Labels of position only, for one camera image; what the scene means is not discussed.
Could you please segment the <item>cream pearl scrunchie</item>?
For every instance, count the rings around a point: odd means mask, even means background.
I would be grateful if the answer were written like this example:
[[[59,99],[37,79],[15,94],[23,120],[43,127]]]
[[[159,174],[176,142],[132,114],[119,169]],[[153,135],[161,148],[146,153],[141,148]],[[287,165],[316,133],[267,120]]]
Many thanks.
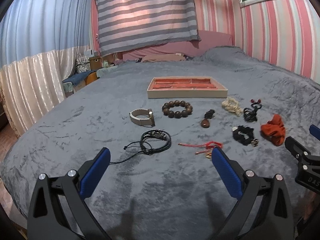
[[[243,109],[240,107],[239,102],[234,98],[228,97],[221,103],[221,106],[229,113],[233,113],[237,116],[241,116],[243,114]]]

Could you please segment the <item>brown bedside storage box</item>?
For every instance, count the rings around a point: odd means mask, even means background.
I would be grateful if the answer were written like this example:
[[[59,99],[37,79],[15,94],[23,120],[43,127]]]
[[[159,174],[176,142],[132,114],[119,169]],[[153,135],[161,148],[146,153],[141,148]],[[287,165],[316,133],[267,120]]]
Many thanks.
[[[103,67],[103,63],[100,56],[90,57],[89,64],[91,70],[99,70]]]

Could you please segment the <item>beige tray with brick lining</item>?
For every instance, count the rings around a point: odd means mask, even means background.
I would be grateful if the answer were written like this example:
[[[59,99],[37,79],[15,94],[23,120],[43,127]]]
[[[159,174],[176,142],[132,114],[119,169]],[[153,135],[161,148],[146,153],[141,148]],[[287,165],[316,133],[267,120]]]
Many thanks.
[[[228,89],[210,76],[154,77],[148,88],[149,99],[227,98]]]

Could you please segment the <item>black hair claw clip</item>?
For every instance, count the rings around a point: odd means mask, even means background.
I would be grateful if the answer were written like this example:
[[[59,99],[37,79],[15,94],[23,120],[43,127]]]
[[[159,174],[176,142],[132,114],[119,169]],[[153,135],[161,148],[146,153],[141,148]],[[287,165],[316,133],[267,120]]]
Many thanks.
[[[255,122],[257,121],[257,109],[244,108],[244,120],[246,122]]]

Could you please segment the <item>black hair tie red beads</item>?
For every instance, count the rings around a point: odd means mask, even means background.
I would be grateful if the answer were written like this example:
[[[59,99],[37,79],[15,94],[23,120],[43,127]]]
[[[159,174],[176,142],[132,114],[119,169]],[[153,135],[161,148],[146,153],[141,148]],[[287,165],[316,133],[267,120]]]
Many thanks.
[[[251,107],[252,107],[255,111],[261,109],[261,108],[262,108],[261,100],[260,100],[260,99],[258,99],[258,100],[252,99],[252,100],[251,100]]]

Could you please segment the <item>blue cushioned stool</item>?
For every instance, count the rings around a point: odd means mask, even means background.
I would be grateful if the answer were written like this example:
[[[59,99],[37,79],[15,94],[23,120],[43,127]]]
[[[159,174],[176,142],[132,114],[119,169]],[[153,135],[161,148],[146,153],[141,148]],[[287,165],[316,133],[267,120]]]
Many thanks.
[[[65,91],[65,96],[69,97],[98,79],[95,70],[85,71],[72,75],[62,81],[62,86]]]

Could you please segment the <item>pink headboard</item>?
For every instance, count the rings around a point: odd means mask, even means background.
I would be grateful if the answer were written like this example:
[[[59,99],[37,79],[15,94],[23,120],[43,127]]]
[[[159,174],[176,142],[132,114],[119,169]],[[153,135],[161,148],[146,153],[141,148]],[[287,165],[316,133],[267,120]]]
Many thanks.
[[[230,34],[214,32],[214,31],[199,31],[200,41],[182,41],[170,42],[166,44],[148,46],[131,51],[123,52],[123,61],[136,61],[147,55],[164,55],[180,53],[189,57],[201,56],[206,51],[220,46],[232,46],[232,36]]]

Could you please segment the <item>blue and cream curtain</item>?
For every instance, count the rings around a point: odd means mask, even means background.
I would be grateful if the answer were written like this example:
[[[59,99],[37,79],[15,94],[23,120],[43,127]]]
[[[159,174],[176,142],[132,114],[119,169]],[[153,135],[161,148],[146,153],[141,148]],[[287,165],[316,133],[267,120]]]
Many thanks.
[[[65,99],[64,79],[89,48],[91,0],[13,0],[1,20],[1,99],[22,135]]]

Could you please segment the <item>orange fabric scrunchie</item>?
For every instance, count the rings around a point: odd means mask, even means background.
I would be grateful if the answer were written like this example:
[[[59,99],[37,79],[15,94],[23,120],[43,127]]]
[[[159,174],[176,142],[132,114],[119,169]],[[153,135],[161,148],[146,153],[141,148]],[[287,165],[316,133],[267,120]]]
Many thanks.
[[[281,146],[285,141],[286,129],[279,114],[275,114],[272,120],[261,125],[260,131],[275,146]]]

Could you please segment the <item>patterned storage bag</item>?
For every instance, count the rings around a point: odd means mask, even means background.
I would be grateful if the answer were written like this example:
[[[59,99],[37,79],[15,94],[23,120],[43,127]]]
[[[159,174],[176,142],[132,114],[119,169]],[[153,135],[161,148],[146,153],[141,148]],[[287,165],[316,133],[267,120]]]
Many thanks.
[[[76,72],[82,73],[91,70],[89,58],[85,55],[79,55],[76,58]]]

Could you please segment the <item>black scrunchie with charm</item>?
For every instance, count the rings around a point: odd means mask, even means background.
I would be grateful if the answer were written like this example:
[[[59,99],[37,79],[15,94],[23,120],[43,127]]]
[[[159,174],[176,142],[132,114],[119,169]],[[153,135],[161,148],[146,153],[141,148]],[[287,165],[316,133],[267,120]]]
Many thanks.
[[[254,129],[247,126],[237,126],[232,128],[233,139],[244,146],[252,145],[257,147],[259,140],[254,136]]]

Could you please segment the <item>grey striped hanging cloth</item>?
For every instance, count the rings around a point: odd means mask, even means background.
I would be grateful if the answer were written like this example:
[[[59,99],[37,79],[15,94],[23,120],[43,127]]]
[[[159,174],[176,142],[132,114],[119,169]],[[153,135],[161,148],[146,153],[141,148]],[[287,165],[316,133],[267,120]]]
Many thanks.
[[[103,56],[199,40],[194,0],[95,0]]]

